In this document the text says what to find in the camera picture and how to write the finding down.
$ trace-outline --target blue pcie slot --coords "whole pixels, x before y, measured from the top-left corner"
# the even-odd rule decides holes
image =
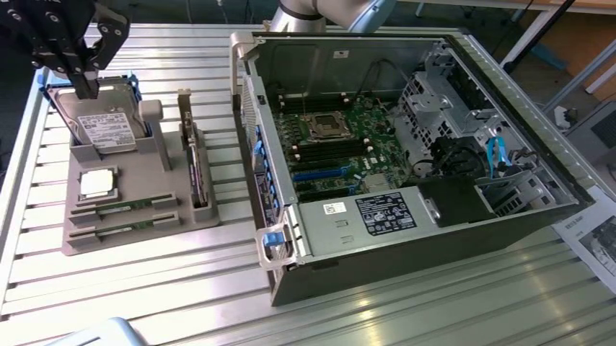
[[[346,172],[349,171],[349,167],[350,166],[345,166],[345,167],[337,168],[337,169],[329,169],[326,171],[297,173],[293,176],[293,181],[294,182],[305,182],[308,180],[344,177],[346,175]]]

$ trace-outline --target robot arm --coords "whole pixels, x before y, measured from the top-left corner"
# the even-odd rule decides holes
[[[84,41],[91,20],[98,22],[100,40]],[[106,69],[129,37],[129,18],[95,0],[0,1],[0,46],[66,76],[80,99],[98,96],[98,71]]]
[[[281,0],[270,30],[325,32],[325,19],[350,32],[374,32],[384,24],[396,0]]]

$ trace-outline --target orange wall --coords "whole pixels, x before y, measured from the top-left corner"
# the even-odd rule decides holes
[[[537,12],[529,12],[520,24],[528,27]],[[606,49],[612,40],[616,39],[616,16],[607,14],[565,13],[556,22],[552,29],[541,39],[541,44],[567,61],[567,71],[576,76]],[[586,80],[588,87],[595,79],[616,63],[616,56],[598,69],[595,74]],[[616,92],[616,77],[595,92],[598,99],[604,99]]]

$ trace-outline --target gray parts holder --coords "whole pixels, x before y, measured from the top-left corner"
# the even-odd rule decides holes
[[[99,155],[94,146],[72,146],[67,183],[67,208],[62,252],[80,254],[138,241],[206,229],[221,222],[207,151],[198,150],[209,205],[191,203],[187,154],[181,133],[162,133],[161,102],[139,104],[153,136],[137,141],[138,150]],[[100,169],[114,171],[112,198],[79,200],[80,176]]]

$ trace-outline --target hard drive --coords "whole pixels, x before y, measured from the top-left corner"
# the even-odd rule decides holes
[[[100,154],[137,149],[150,131],[139,119],[139,91],[127,76],[99,79],[96,99],[79,99],[71,85],[50,85],[44,92],[74,135],[74,145],[94,144]]]

